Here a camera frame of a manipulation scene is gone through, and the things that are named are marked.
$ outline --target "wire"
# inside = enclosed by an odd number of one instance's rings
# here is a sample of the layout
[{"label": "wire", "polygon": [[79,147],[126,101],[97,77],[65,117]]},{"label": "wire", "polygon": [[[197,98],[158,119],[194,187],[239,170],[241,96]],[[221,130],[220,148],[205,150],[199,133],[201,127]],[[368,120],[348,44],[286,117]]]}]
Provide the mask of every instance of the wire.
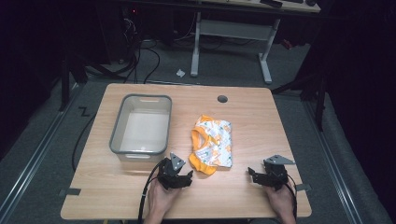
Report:
[{"label": "wire", "polygon": [[294,219],[297,220],[297,188],[296,188],[296,183],[294,182],[293,178],[291,178],[291,176],[288,175],[288,177],[289,177],[289,178],[291,179],[291,181],[293,182],[294,189],[295,189],[295,193],[294,193],[294,191],[293,191],[293,190],[291,189],[291,187],[288,185],[288,182],[289,182],[289,181],[283,182],[282,179],[280,179],[280,177],[277,176],[274,172],[272,172],[272,174],[273,174],[274,176],[276,176],[276,178],[277,178],[280,182],[282,182],[283,185],[286,186],[286,188],[288,188],[288,190],[290,191],[291,196],[292,196],[292,198],[293,198],[293,216],[294,216]]},{"label": "wire", "polygon": [[191,36],[194,36],[194,35],[191,35],[191,30],[192,30],[192,27],[194,26],[194,22],[195,22],[196,16],[197,16],[197,13],[195,12],[194,13],[194,17],[192,18],[192,22],[191,22],[191,26],[190,26],[189,31],[184,36],[182,36],[179,39],[175,39],[174,41],[178,41],[178,40],[182,40],[182,39],[190,38]]},{"label": "wire", "polygon": [[[139,51],[138,51],[138,55],[137,55],[137,63],[140,62],[141,48],[142,48],[142,42],[140,42],[139,48],[138,48]],[[136,70],[137,70],[137,67],[134,69],[134,84],[137,84],[137,71]]]},{"label": "wire", "polygon": [[88,128],[88,126],[90,125],[90,123],[93,121],[93,119],[94,119],[95,117],[96,117],[96,113],[92,116],[92,118],[88,121],[88,123],[85,125],[84,129],[83,129],[83,130],[81,131],[81,133],[79,134],[78,140],[77,140],[77,142],[76,142],[76,144],[75,144],[75,147],[74,147],[74,149],[73,149],[73,155],[72,155],[72,168],[73,168],[73,171],[74,171],[74,172],[75,172],[76,169],[77,169],[76,164],[75,164],[75,156],[76,156],[76,151],[77,151],[78,143],[79,143],[79,141],[81,140],[82,135],[85,133],[85,130]]},{"label": "wire", "polygon": [[147,194],[148,189],[149,189],[149,183],[155,178],[154,177],[153,179],[151,179],[151,177],[153,176],[154,172],[161,165],[161,163],[163,163],[163,160],[161,160],[160,162],[157,163],[157,165],[154,166],[154,168],[152,169],[151,173],[148,176],[148,180],[146,181],[146,185],[143,188],[142,198],[140,200],[139,216],[137,218],[137,224],[142,224],[143,208],[145,206],[146,194]]},{"label": "wire", "polygon": [[155,52],[154,50],[152,50],[152,49],[146,49],[146,50],[149,50],[149,51],[155,53],[155,54],[157,55],[157,57],[158,57],[158,62],[157,62],[157,65],[155,65],[154,69],[153,69],[150,73],[148,73],[148,74],[146,75],[146,78],[145,78],[145,80],[143,81],[143,84],[146,84],[146,82],[147,82],[148,79],[149,79],[149,76],[151,76],[151,74],[152,74],[152,73],[158,68],[158,66],[160,65],[160,55],[159,55],[157,52]]},{"label": "wire", "polygon": [[212,43],[215,43],[216,41],[218,41],[217,39],[219,39],[219,44],[217,45],[217,46],[215,46],[214,48],[205,48],[205,47],[203,47],[201,44],[200,44],[200,48],[201,49],[207,49],[207,50],[213,50],[213,49],[218,49],[219,47],[221,47],[222,46],[222,44],[223,44],[223,42],[224,42],[224,38],[223,37],[212,37],[212,38],[210,38],[210,37],[206,37],[206,39],[215,39],[215,41],[212,41]]},{"label": "wire", "polygon": [[238,42],[235,42],[235,41],[230,41],[230,40],[224,40],[224,42],[225,43],[228,43],[228,44],[234,44],[234,45],[239,45],[239,46],[245,46],[245,45],[248,45],[248,44],[250,44],[250,43],[255,43],[255,42],[258,42],[258,40],[254,40],[254,39],[249,39],[248,41],[246,41],[246,42],[244,42],[244,43],[238,43]]},{"label": "wire", "polygon": [[123,83],[126,83],[126,81],[128,80],[129,76],[132,74],[133,71],[134,71],[134,73],[136,74],[136,67],[137,67],[136,55],[134,55],[133,60],[134,60],[134,67],[131,68],[131,71],[130,71],[130,72],[128,73],[128,75],[125,77]]},{"label": "wire", "polygon": [[194,35],[187,36],[186,38],[175,41],[174,43],[181,47],[189,47],[194,44],[194,40],[189,40],[189,38],[192,38],[192,37],[194,37]]},{"label": "wire", "polygon": [[[126,52],[127,55],[126,55],[126,57],[128,58],[129,55],[132,52],[132,56],[131,56],[131,59],[130,59],[129,63],[125,67],[121,68],[118,71],[114,71],[114,72],[110,71],[110,74],[104,74],[102,71],[99,71],[99,73],[98,72],[94,72],[91,69],[86,67],[85,70],[86,70],[87,73],[90,73],[90,74],[92,74],[94,76],[112,75],[112,77],[115,77],[117,79],[119,79],[119,78],[124,79],[123,83],[125,83],[127,81],[127,78],[135,70],[135,68],[137,66],[137,63],[138,63],[138,60],[136,60],[136,56],[134,55],[134,51],[137,49],[137,44],[139,45],[139,48],[140,48],[140,45],[141,45],[140,37],[142,35],[142,32],[141,32],[142,21],[138,20],[136,22],[133,22],[130,19],[126,19],[126,18],[123,19],[123,20],[128,23],[128,25],[126,25],[127,26],[126,30],[123,32],[123,35],[126,38],[126,43],[127,43],[127,52]],[[133,34],[132,34],[131,38],[129,38],[127,33],[128,33],[128,31],[131,28],[133,28]],[[130,72],[129,72],[127,77],[119,76],[119,74],[127,72],[128,70],[130,70]]]}]

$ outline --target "white desk frame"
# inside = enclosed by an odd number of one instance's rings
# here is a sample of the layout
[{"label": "white desk frame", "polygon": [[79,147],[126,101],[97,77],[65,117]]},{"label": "white desk frame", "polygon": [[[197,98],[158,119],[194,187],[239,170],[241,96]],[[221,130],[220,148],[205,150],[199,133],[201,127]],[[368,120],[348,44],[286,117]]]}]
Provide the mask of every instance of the white desk frame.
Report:
[{"label": "white desk frame", "polygon": [[201,12],[197,13],[195,44],[192,54],[191,76],[198,76],[199,67],[199,40],[200,35],[218,35],[233,38],[245,38],[266,41],[262,53],[259,54],[259,61],[262,66],[262,75],[266,84],[271,84],[271,74],[268,69],[267,57],[274,42],[277,27],[280,19],[276,19],[272,26],[253,25],[246,23],[236,23],[228,21],[201,20]]},{"label": "white desk frame", "polygon": [[[270,8],[265,4],[261,4],[260,0],[227,0],[226,2],[224,2],[224,0],[199,0],[198,4],[202,4],[203,1],[222,3],[222,4],[233,4],[240,6]],[[307,12],[307,13],[320,12],[320,7],[318,5],[314,5],[313,7],[310,7],[306,3],[297,4],[297,3],[285,2],[285,1],[281,1],[281,2],[283,3],[281,8],[282,10],[299,11],[299,12]],[[269,26],[225,22],[225,21],[201,20],[201,13],[198,12],[196,29],[195,29],[195,45],[192,54],[192,62],[191,62],[191,76],[192,77],[198,76],[200,35],[217,35],[217,36],[227,36],[234,38],[266,41],[266,45],[264,46],[262,53],[259,54],[259,61],[262,66],[262,75],[264,76],[265,83],[271,84],[272,79],[271,79],[270,71],[268,69],[267,57],[268,57],[268,53],[270,52],[271,46],[274,42],[274,38],[279,23],[280,23],[280,19],[276,19],[274,24]]]}]

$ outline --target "desk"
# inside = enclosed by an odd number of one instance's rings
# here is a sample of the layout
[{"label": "desk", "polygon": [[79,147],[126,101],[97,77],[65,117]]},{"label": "desk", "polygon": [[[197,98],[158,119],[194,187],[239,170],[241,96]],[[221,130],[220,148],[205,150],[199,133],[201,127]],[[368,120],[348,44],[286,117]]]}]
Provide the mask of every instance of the desk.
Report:
[{"label": "desk", "polygon": [[[95,4],[97,1],[94,0],[89,0],[88,2],[92,2]],[[272,16],[275,18],[292,18],[292,19],[307,19],[307,20],[313,20],[313,21],[348,21],[347,17],[329,17],[329,16],[324,16],[320,15],[319,12],[320,8],[318,5],[315,5],[314,7],[309,7],[306,6],[304,3],[302,4],[296,4],[296,3],[290,3],[290,2],[285,2],[282,1],[284,4],[281,9],[273,9],[272,7],[269,7],[265,4],[260,4],[258,3],[258,0],[230,0],[229,2],[227,1],[222,1],[222,0],[202,0],[202,4],[196,4],[195,1],[188,1],[188,0],[163,0],[163,1],[158,1],[158,0],[114,0],[112,1],[117,4],[123,4],[123,5],[129,5],[129,4],[138,4],[141,7],[148,7],[148,8],[169,8],[173,10],[186,10],[186,11],[194,11],[194,12],[210,12],[210,13],[242,13],[242,14],[249,14],[249,15],[268,15]],[[275,36],[276,30],[271,32],[272,36]],[[268,53],[271,47],[271,44],[267,44],[267,48],[265,49],[266,52]],[[193,57],[196,54],[199,54],[199,49],[197,48],[198,44],[195,44],[195,50],[193,52]],[[312,44],[311,50],[316,49],[318,46]],[[82,59],[76,57],[76,55],[70,51],[70,48],[66,46],[65,48],[66,53],[66,60],[64,61],[64,69],[62,72],[62,107],[61,110],[64,109],[64,107],[67,105],[69,102],[69,97],[70,97],[70,92],[69,92],[69,74],[73,74],[76,82],[78,83],[84,83],[87,81],[86,74],[84,73],[84,66],[85,63],[90,64],[92,67],[94,67],[96,70],[101,71],[103,74],[114,77],[116,74],[107,70],[103,66],[99,64],[95,64],[92,62],[84,62],[82,63]],[[271,76],[269,75],[269,69],[268,66],[266,65],[266,53],[263,53],[260,55],[260,63],[262,65],[262,71],[264,75],[264,80],[267,83],[271,83],[272,79]],[[197,59],[192,59],[191,63],[191,71],[194,71],[196,66],[196,75],[198,74],[198,57]],[[265,77],[264,71],[268,70],[268,78]],[[317,76],[317,72],[309,72],[311,73],[311,77],[319,77],[318,79],[322,79],[322,76]],[[306,82],[312,82],[311,79],[313,78],[308,78],[302,80],[303,83]],[[282,86],[280,88],[277,88],[273,90],[273,93],[280,93],[284,90],[289,89],[292,86],[295,85],[300,85],[300,81],[297,83],[290,83],[285,86]],[[319,89],[319,95],[323,96],[320,97],[320,102],[322,103],[324,101],[324,88],[322,88],[323,85],[320,83],[318,84],[317,82],[312,82],[312,86],[315,86],[316,88]],[[314,98],[316,90],[308,90],[308,93],[302,98],[303,100],[306,99],[312,99]],[[323,109],[323,104],[318,104],[317,107],[317,124],[319,128],[321,129],[321,114],[322,114],[322,109]]]},{"label": "desk", "polygon": [[[275,154],[294,160],[268,89],[110,84],[70,186],[81,191],[79,195],[66,196],[62,218],[137,219],[141,193],[155,163],[120,161],[109,148],[121,100],[128,93],[166,94],[172,98],[167,156],[175,152],[188,161],[191,129],[202,114],[228,120],[233,125],[233,167],[218,169],[213,175],[194,170],[191,186],[182,190],[165,218],[275,216],[262,187],[254,184],[248,174],[248,167],[263,173],[262,160]],[[228,102],[218,102],[219,95],[225,95]],[[180,174],[191,169],[187,162]],[[289,165],[287,169],[296,184],[301,184],[297,166]],[[310,216],[311,207],[304,191],[299,191],[297,201],[297,216]],[[148,208],[145,205],[143,216]]]},{"label": "desk", "polygon": [[[245,6],[245,7],[270,7],[268,5],[260,3],[260,0],[200,0],[199,3],[208,2],[208,3],[219,3],[225,5],[237,5],[237,6]],[[291,3],[286,1],[282,2],[282,7],[274,10],[291,10],[291,11],[300,11],[300,12],[320,12],[320,7],[318,5],[314,5],[313,7],[308,6],[305,3]],[[276,36],[276,31],[278,25],[280,23],[280,19],[275,19],[273,25],[257,25],[257,24],[246,24],[246,23],[237,23],[237,22],[226,22],[226,21],[212,21],[212,20],[201,20],[201,13],[197,13],[197,20],[195,25],[195,43],[194,50],[192,54],[191,61],[191,76],[198,76],[198,67],[199,67],[199,41],[200,35],[219,35],[219,36],[228,36],[234,38],[245,38],[245,39],[253,39],[253,40],[261,40],[265,41],[265,46],[262,50],[262,53],[259,54],[259,62],[262,67],[262,75],[264,77],[264,81],[267,84],[272,83],[271,74],[268,69],[267,57],[270,51],[270,48],[274,42],[274,38]]]}]

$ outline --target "dark background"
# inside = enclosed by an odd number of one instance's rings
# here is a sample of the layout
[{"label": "dark background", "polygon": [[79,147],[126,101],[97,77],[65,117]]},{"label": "dark background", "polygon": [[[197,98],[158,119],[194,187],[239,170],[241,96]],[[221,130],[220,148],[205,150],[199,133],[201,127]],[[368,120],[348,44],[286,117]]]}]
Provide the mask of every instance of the dark background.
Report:
[{"label": "dark background", "polygon": [[[346,138],[395,221],[390,210],[396,201],[395,3],[318,3],[322,15],[348,20],[328,21],[320,26],[312,21],[285,19],[276,42],[287,39],[292,45],[312,44],[296,79],[325,73],[327,92]],[[116,7],[75,3],[59,6],[38,0],[0,3],[0,158],[7,154],[36,109],[50,97],[62,73],[65,43],[96,63],[110,63],[125,55],[120,34],[123,27]],[[171,45],[174,29],[183,33],[189,28],[190,13],[145,10],[139,11],[143,21],[139,28],[144,35],[159,37]],[[331,60],[326,71],[320,69],[328,63],[323,60]]]}]

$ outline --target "black cable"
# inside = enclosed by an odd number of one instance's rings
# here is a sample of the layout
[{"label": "black cable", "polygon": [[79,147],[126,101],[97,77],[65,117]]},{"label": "black cable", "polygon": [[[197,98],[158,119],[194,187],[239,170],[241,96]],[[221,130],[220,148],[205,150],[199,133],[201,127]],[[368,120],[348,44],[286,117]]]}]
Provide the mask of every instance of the black cable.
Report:
[{"label": "black cable", "polygon": [[[119,74],[121,74],[121,73],[123,73],[123,72],[126,72],[126,71],[128,71],[130,68],[132,68],[134,66],[134,60],[133,60],[133,57],[132,57],[132,59],[128,62],[128,64],[125,66],[125,67],[122,67],[120,70],[117,70],[117,71],[114,71],[114,72],[112,72],[112,71],[110,71],[113,75],[115,75],[115,76],[117,76],[117,75],[119,75]],[[102,75],[105,75],[104,73],[102,73],[102,72],[95,72],[95,71],[92,71],[90,68],[88,68],[88,67],[85,67],[85,71],[87,72],[87,73],[89,73],[89,74],[91,74],[91,75],[94,75],[94,76],[102,76]]]},{"label": "black cable", "polygon": [[[175,40],[174,43],[176,45],[181,46],[181,47],[189,47],[189,46],[192,46],[195,43],[194,40],[190,40],[189,41],[189,39],[191,39],[192,37],[194,37],[194,35],[187,36],[187,37],[185,37],[183,39]],[[188,42],[188,44],[180,44],[180,42],[183,42],[183,41],[184,42]]]},{"label": "black cable", "polygon": [[87,124],[85,125],[84,129],[81,131],[81,133],[79,134],[78,140],[75,144],[75,147],[73,149],[73,155],[72,155],[72,168],[73,171],[75,172],[77,167],[75,165],[75,156],[76,156],[76,151],[77,151],[77,146],[79,141],[81,140],[82,135],[85,133],[85,130],[88,128],[88,126],[90,125],[90,123],[93,121],[93,119],[96,117],[96,113],[92,116],[92,118],[87,122]]},{"label": "black cable", "polygon": [[[140,52],[140,50],[142,49],[142,42],[140,42],[139,43],[139,51],[137,52],[138,54],[137,54],[137,63],[139,63],[140,62],[140,55],[141,55],[141,52]],[[134,69],[134,84],[137,84],[137,67]]]},{"label": "black cable", "polygon": [[224,42],[224,38],[223,37],[220,37],[219,38],[219,44],[217,45],[217,46],[215,46],[214,48],[205,48],[205,47],[203,47],[201,44],[200,44],[200,48],[201,49],[206,49],[206,50],[214,50],[214,49],[218,49],[219,47],[221,47],[222,46],[222,44],[223,44],[223,42]]},{"label": "black cable", "polygon": [[151,174],[149,174],[149,176],[148,176],[148,180],[146,181],[146,185],[143,188],[142,198],[140,200],[139,216],[137,218],[137,224],[142,224],[143,208],[145,206],[146,194],[147,194],[148,189],[149,189],[149,183],[151,182],[151,180],[153,180],[155,178],[154,177],[153,179],[151,179],[152,175],[157,170],[157,168],[161,165],[161,163],[163,163],[163,160],[161,160],[160,162],[157,163],[157,165],[154,166],[154,168],[151,171]]},{"label": "black cable", "polygon": [[134,55],[133,60],[134,60],[134,67],[131,68],[131,71],[130,71],[130,72],[128,73],[128,75],[125,77],[123,83],[126,83],[126,81],[128,80],[129,76],[132,74],[133,71],[136,72],[136,67],[137,67],[136,55]]},{"label": "black cable", "polygon": [[234,45],[238,45],[238,46],[245,46],[245,45],[248,45],[248,44],[250,44],[250,43],[257,42],[257,41],[258,41],[258,40],[249,39],[249,40],[246,41],[245,43],[238,43],[238,42],[230,41],[230,40],[227,40],[227,39],[224,40],[225,43],[234,44]]},{"label": "black cable", "polygon": [[186,39],[186,38],[190,38],[190,37],[192,37],[192,36],[195,36],[195,35],[191,35],[191,30],[192,30],[192,28],[194,27],[195,18],[196,18],[196,17],[197,17],[197,12],[194,13],[194,17],[192,18],[192,22],[191,22],[191,26],[190,26],[189,31],[188,31],[185,35],[183,35],[181,38],[174,39],[174,43],[178,44],[177,41],[179,41],[179,40],[183,40],[183,39]]},{"label": "black cable", "polygon": [[292,198],[293,198],[293,216],[294,216],[294,219],[297,220],[297,188],[296,188],[296,183],[294,182],[293,178],[291,178],[291,176],[288,175],[288,177],[289,177],[289,178],[291,179],[291,181],[293,182],[294,189],[295,189],[295,193],[294,193],[294,191],[293,191],[293,190],[291,189],[291,187],[288,185],[289,180],[288,180],[287,182],[283,182],[283,180],[280,179],[280,177],[277,176],[274,172],[272,172],[272,174],[273,174],[274,176],[276,176],[276,178],[277,178],[280,182],[282,182],[283,185],[285,185],[286,188],[288,188],[288,190],[290,191],[291,196],[292,196]]},{"label": "black cable", "polygon": [[151,76],[151,74],[152,74],[152,73],[158,68],[158,66],[160,65],[160,55],[159,55],[157,52],[155,52],[154,50],[152,50],[152,49],[146,49],[146,50],[149,50],[149,51],[155,53],[155,54],[157,55],[157,57],[158,57],[158,62],[157,62],[157,65],[154,67],[154,69],[153,69],[150,73],[148,73],[148,74],[146,75],[146,78],[145,78],[145,80],[143,81],[143,84],[146,84],[146,82],[147,82],[148,79],[149,79],[149,76]]},{"label": "black cable", "polygon": [[293,193],[293,191],[291,190],[289,185],[287,185],[288,189],[290,190],[291,194],[293,195],[293,215],[294,215],[294,219],[297,220],[297,187],[296,187],[296,182],[294,182],[293,178],[291,178],[290,175],[288,175],[288,177],[293,182],[293,186],[294,186],[294,190],[295,190],[295,193]]}]

